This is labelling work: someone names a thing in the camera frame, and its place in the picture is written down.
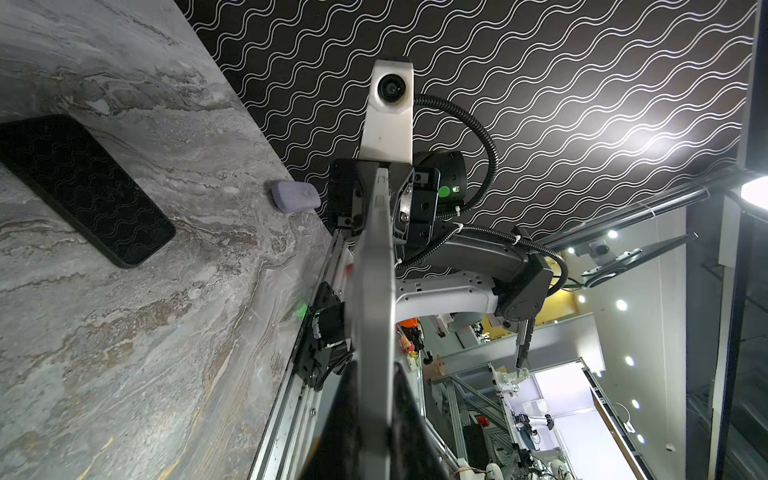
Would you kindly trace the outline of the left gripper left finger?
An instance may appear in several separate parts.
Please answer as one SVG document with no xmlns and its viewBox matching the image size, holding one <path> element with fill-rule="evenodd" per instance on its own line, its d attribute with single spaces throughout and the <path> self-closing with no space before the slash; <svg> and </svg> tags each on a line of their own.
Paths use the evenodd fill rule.
<svg viewBox="0 0 768 480">
<path fill-rule="evenodd" d="M 299 479 L 361 479 L 357 362 L 341 376 L 319 443 Z"/>
</svg>

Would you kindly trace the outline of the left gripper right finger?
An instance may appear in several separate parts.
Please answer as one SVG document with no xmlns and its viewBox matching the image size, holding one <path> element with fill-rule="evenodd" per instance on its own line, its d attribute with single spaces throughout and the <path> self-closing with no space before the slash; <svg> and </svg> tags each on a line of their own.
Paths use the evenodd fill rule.
<svg viewBox="0 0 768 480">
<path fill-rule="evenodd" d="M 392 480 L 448 479 L 399 363 L 394 364 L 390 453 Z"/>
</svg>

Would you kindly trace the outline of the black phone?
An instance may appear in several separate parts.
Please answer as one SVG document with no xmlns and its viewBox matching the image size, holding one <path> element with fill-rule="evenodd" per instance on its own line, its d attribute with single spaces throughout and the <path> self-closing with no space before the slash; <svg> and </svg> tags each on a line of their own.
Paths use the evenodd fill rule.
<svg viewBox="0 0 768 480">
<path fill-rule="evenodd" d="M 373 213 L 356 243 L 347 307 L 357 353 L 362 479 L 391 473 L 395 275 L 387 214 Z"/>
</svg>

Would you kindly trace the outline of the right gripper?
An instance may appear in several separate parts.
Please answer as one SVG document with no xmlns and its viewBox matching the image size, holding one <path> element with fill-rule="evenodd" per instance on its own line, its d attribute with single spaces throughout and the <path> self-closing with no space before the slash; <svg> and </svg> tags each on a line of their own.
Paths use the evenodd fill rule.
<svg viewBox="0 0 768 480">
<path fill-rule="evenodd" d="M 356 237 L 371 215 L 387 209 L 394 243 L 425 246 L 433 236 L 440 171 L 381 160 L 336 159 L 330 164 L 327 219 Z"/>
</svg>

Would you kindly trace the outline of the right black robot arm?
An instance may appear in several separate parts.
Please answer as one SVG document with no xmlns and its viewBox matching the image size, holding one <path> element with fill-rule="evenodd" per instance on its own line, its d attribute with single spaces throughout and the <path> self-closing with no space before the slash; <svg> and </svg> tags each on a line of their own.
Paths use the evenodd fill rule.
<svg viewBox="0 0 768 480">
<path fill-rule="evenodd" d="M 462 223 L 478 206 L 498 167 L 488 131 L 469 112 L 432 95 L 418 94 L 416 107 L 439 110 L 462 122 L 479 139 L 489 159 L 474 196 L 443 197 L 440 190 L 466 178 L 457 152 L 426 152 L 413 166 L 378 159 L 339 158 L 331 164 L 330 209 L 339 226 L 363 245 L 382 241 L 387 253 L 363 255 L 393 320 L 432 314 L 485 312 L 518 332 L 517 367 L 530 350 L 534 321 L 546 298 L 568 280 L 565 261 L 517 229 L 511 233 Z"/>
</svg>

